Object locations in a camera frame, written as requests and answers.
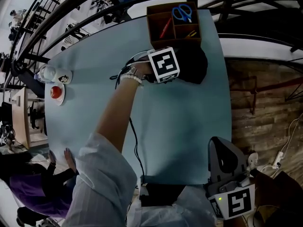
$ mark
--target chair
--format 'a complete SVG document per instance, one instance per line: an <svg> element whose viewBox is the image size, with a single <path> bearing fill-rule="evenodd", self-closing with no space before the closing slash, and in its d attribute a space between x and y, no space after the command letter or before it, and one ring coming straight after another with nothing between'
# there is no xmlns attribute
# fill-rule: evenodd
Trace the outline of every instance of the chair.
<svg viewBox="0 0 303 227"><path fill-rule="evenodd" d="M2 125L13 125L11 104L2 102L0 108L0 119L2 121Z"/></svg>
<svg viewBox="0 0 303 227"><path fill-rule="evenodd" d="M37 110L34 108L34 102L32 103L32 106L29 108L28 116L30 117L30 123L33 129L39 129L39 127L36 127L36 119L45 118L44 113L37 112Z"/></svg>

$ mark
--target white sleeve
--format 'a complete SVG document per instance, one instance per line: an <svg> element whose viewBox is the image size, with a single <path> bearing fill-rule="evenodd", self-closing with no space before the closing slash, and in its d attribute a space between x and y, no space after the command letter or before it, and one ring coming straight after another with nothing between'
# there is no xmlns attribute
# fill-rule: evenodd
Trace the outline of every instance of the white sleeve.
<svg viewBox="0 0 303 227"><path fill-rule="evenodd" d="M73 200L62 227L125 226L137 177L121 153L93 133L76 157Z"/></svg>

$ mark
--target bracelet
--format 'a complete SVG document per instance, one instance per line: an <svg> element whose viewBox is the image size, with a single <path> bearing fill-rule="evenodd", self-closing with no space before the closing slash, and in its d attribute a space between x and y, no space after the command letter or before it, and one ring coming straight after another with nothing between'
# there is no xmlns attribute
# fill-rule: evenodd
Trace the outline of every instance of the bracelet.
<svg viewBox="0 0 303 227"><path fill-rule="evenodd" d="M131 78L139 82L140 85L142 84L142 80L134 75L124 74L120 77L120 80L123 80L124 78Z"/></svg>

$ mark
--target table surface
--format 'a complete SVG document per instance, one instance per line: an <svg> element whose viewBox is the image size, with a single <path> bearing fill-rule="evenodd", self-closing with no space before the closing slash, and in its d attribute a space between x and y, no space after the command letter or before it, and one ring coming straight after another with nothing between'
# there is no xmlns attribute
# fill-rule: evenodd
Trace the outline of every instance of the table surface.
<svg viewBox="0 0 303 227"><path fill-rule="evenodd" d="M208 58L201 85L176 79L145 83L138 89L131 118L138 136L146 180L165 184L202 184L209 177L208 142L212 136L231 140L232 116L228 77L219 37L208 10L199 10L202 49ZM63 161L63 150L77 154L94 131L114 92L116 75L134 54L151 49L145 17L100 31L49 61L74 72L65 101L55 105L45 87L45 115L50 149ZM128 127L123 156L137 176L135 139Z"/></svg>
<svg viewBox="0 0 303 227"><path fill-rule="evenodd" d="M12 104L13 127L16 140L27 149L30 147L30 135L27 116L27 92L25 87L18 91L12 100L16 101L20 97L20 106Z"/></svg>

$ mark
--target hand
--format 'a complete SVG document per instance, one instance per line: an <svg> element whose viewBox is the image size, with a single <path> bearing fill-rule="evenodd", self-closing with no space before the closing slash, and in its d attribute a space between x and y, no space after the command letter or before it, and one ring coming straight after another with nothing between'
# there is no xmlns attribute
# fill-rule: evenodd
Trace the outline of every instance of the hand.
<svg viewBox="0 0 303 227"><path fill-rule="evenodd" d="M71 168L74 171L74 173L76 173L77 168L76 168L76 164L72 158L70 149L68 149L68 148L65 149L64 156L65 156L65 159L66 159L66 162L67 162L67 165L69 166L69 168Z"/></svg>
<svg viewBox="0 0 303 227"><path fill-rule="evenodd" d="M133 67L136 67L143 75L153 74L152 66L149 62L138 63L133 65Z"/></svg>
<svg viewBox="0 0 303 227"><path fill-rule="evenodd" d="M56 164L56 157L51 150L48 152L48 158L51 160L51 163Z"/></svg>

